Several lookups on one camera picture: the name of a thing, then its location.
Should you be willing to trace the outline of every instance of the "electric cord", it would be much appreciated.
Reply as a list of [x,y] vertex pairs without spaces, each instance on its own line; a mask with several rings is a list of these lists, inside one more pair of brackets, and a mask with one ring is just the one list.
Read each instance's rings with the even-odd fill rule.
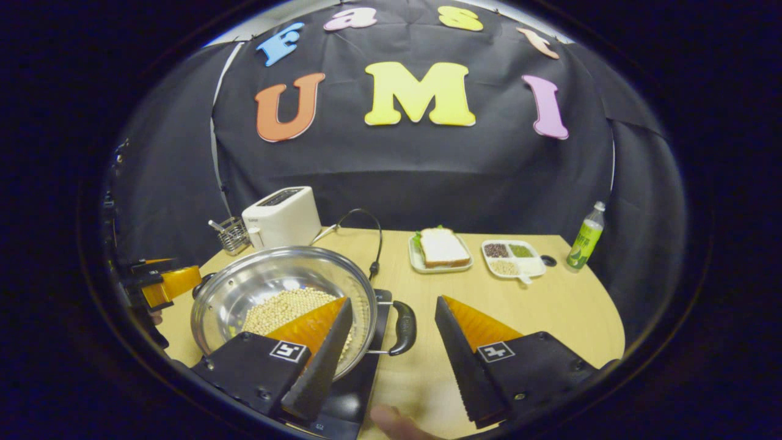
[[379,235],[379,238],[380,238],[380,241],[378,243],[378,254],[375,257],[375,260],[369,266],[369,281],[371,282],[372,278],[375,278],[375,275],[377,275],[378,272],[380,271],[380,251],[382,251],[382,249],[383,249],[383,229],[380,227],[380,222],[378,221],[378,219],[374,215],[372,215],[369,211],[363,209],[362,207],[357,207],[357,208],[351,209],[350,211],[347,212],[347,214],[343,215],[337,221],[337,223],[335,223],[334,225],[329,226],[325,231],[323,231],[322,233],[318,234],[312,240],[310,245],[312,245],[316,241],[320,240],[326,234],[328,234],[328,233],[330,233],[332,231],[336,231],[337,229],[339,229],[342,226],[343,220],[345,220],[345,218],[347,218],[348,216],[350,216],[351,214],[354,214],[356,212],[361,212],[363,214],[366,214],[366,215],[372,217],[372,220],[375,220],[375,224],[378,226],[378,235]]

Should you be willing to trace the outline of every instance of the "white tray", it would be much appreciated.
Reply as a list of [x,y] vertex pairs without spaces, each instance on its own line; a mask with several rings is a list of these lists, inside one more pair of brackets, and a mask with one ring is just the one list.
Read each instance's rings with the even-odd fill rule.
[[464,247],[465,251],[467,251],[467,255],[470,256],[470,261],[466,265],[458,266],[458,267],[438,266],[433,268],[427,268],[424,265],[424,256],[421,255],[421,252],[418,250],[418,247],[415,246],[415,242],[413,241],[414,238],[415,236],[412,236],[407,241],[407,250],[410,253],[410,265],[413,266],[415,272],[419,272],[419,273],[462,272],[472,267],[472,254],[470,253],[470,249],[467,247],[467,244],[465,243],[464,240],[461,239],[460,236],[456,236],[456,238],[459,239],[459,241],[461,242],[461,246]]
[[[487,244],[501,244],[505,246],[505,250],[508,252],[507,257],[489,257],[486,255],[486,245]],[[513,255],[513,252],[511,251],[511,247],[509,245],[515,244],[517,246],[523,246],[529,249],[529,253],[532,254],[532,257],[515,257]],[[483,253],[483,259],[486,261],[486,266],[489,268],[489,270],[495,275],[499,276],[500,278],[518,278],[518,275],[503,275],[500,273],[497,273],[494,271],[494,269],[491,267],[491,262],[496,260],[505,260],[510,261],[511,263],[516,265],[516,268],[519,270],[520,273],[523,273],[527,276],[541,276],[544,273],[546,273],[546,265],[543,264],[543,260],[540,259],[540,254],[537,253],[534,247],[532,247],[531,244],[521,241],[521,240],[486,240],[483,243],[481,243],[481,253]]]

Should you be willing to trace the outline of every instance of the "metal basket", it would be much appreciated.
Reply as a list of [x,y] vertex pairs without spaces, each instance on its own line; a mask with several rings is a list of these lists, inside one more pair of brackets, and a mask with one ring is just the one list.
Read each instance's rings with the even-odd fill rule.
[[220,243],[228,255],[237,255],[249,246],[249,236],[241,218],[231,217],[220,223],[220,226],[225,228],[225,232],[217,233],[217,236],[220,237]]

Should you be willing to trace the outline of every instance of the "pot handle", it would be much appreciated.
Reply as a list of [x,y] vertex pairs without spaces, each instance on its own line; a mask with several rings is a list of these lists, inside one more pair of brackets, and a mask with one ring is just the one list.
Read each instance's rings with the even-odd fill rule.
[[396,309],[396,343],[390,350],[367,350],[369,354],[396,356],[410,350],[415,344],[415,337],[418,329],[415,323],[415,312],[402,301],[394,301],[393,307]]
[[215,275],[217,275],[217,272],[207,273],[206,275],[201,277],[201,284],[193,287],[193,299],[196,299],[196,297],[198,297],[198,293],[201,291],[201,287],[203,287],[203,285],[206,284],[207,281],[211,280],[212,277]]

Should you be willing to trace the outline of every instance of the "bread slice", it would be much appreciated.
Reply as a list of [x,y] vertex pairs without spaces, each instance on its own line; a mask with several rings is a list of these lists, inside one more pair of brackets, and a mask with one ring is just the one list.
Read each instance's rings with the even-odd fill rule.
[[459,267],[470,262],[470,254],[452,229],[423,229],[421,249],[424,252],[424,265],[428,269],[437,266]]

